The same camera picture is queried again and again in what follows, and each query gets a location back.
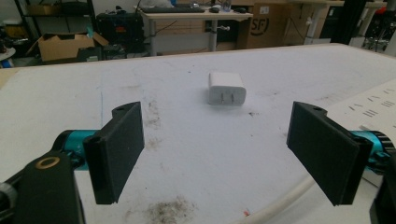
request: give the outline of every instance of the white tube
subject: white tube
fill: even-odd
[[[248,217],[234,222],[233,224],[262,224],[272,217],[278,215],[285,210],[289,205],[297,201],[307,190],[315,184],[315,180],[311,175],[307,176],[298,186],[285,194],[280,200],[274,202],[269,207],[261,211],[251,214]]]

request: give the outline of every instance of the usb wall charger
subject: usb wall charger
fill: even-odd
[[[210,105],[242,105],[247,90],[237,73],[212,72],[209,74]]]

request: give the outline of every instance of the printed logo on box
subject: printed logo on box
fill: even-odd
[[[250,34],[254,36],[263,35],[270,24],[269,18],[253,19],[251,22]]]
[[[270,13],[269,7],[260,7],[260,14],[268,14]]]

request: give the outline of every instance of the black pole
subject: black pole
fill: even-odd
[[[366,0],[346,0],[340,19],[332,35],[331,43],[349,45],[353,32],[356,29],[361,13],[366,6]]]

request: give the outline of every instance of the bronze circular ring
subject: bronze circular ring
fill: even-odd
[[[61,159],[59,159],[59,157],[47,157],[41,161],[38,161],[35,164],[35,168],[39,169],[39,170],[45,170],[48,169],[56,164],[58,164],[58,162]]]

